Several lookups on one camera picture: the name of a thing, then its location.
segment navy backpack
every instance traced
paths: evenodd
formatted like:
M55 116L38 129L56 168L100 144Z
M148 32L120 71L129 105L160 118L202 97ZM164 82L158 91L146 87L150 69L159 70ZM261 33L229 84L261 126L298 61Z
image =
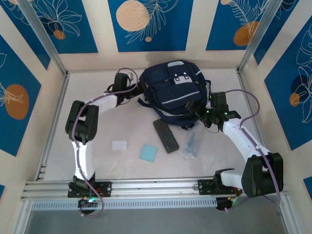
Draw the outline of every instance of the navy backpack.
M141 99L138 102L152 107L166 123L181 126L183 129L193 127L199 120L185 105L191 100L198 100L206 105L211 86L211 82L205 80L194 63L183 60L149 67L144 70L139 80L146 86L144 96L148 103Z

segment vertical metal post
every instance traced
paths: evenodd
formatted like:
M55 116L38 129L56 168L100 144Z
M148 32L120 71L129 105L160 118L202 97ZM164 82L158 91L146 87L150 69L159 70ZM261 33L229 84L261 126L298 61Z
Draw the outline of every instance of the vertical metal post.
M282 4L283 0L268 0L270 1L266 11L264 12L262 19L250 40L249 45L246 48L246 52L239 63L237 68L238 72L241 73L247 63L249 62L250 58L253 56L255 50L257 49L259 43L261 42L265 32L267 31L268 27L270 26L271 21L273 20L276 12L278 11L280 5Z
M28 23L30 24L31 28L38 37L39 41L41 42L42 46L44 47L44 49L46 50L46 52L48 53L48 55L58 68L58 70L62 73L62 75L65 78L67 74L65 66L60 60L59 54L54 44L52 43L49 35L45 31L31 3L28 0L17 0L17 3L19 5L20 10L27 19Z

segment gray floor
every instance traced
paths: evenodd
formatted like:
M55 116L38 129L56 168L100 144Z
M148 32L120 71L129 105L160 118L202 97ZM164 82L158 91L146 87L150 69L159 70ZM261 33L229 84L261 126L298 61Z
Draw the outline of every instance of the gray floor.
M106 210L99 218L78 211L35 211L27 234L286 234L280 210L262 197L229 210L216 208Z

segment white table surface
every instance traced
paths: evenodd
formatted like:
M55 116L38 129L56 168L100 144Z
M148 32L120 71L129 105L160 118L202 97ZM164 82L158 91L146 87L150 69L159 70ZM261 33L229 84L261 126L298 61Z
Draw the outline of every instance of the white table surface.
M143 70L136 70L138 75ZM240 88L235 69L201 69L206 79L212 81L212 92ZM74 100L87 101L106 90L114 81L116 71L72 73L60 112L54 140L49 152L44 180L71 180L75 171L74 150L65 124ZM227 94L230 110L242 118L249 116L241 92ZM180 149L167 154L154 130L153 121L159 116L153 109L142 107L137 98L128 104L108 110L99 117L97 135L93 142L93 165L97 179L177 178L213 176L216 170L244 168L244 159L232 141L222 132L211 134L205 130L199 155L186 160L181 151L186 131L170 125ZM246 123L255 133L251 120ZM112 151L112 141L126 140L126 151ZM158 147L154 162L139 159L143 144Z

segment clear plastic bag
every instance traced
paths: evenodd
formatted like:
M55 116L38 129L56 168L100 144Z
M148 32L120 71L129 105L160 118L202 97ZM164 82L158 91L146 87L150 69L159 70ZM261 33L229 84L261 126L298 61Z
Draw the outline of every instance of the clear plastic bag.
M204 135L204 125L197 121L195 126L187 131L184 147L181 151L185 159L195 159L198 156Z

